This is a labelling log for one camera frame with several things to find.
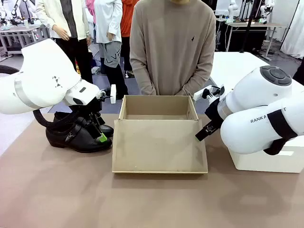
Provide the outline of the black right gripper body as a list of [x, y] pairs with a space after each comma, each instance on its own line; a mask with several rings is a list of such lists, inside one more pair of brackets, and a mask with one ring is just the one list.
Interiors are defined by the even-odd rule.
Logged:
[[208, 95], [207, 100], [209, 102], [209, 106], [205, 111], [205, 115], [210, 119], [207, 126], [221, 126], [224, 119], [219, 114], [219, 111], [222, 108], [225, 99], [221, 100], [219, 97], [215, 97], [214, 95]]

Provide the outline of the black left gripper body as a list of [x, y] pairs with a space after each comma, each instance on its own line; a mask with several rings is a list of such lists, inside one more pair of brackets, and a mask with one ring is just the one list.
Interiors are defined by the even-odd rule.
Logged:
[[94, 98], [91, 102], [89, 102], [86, 105], [86, 111], [89, 114], [100, 115], [100, 112], [102, 111], [102, 107], [103, 107], [103, 102], [104, 102], [103, 98]]

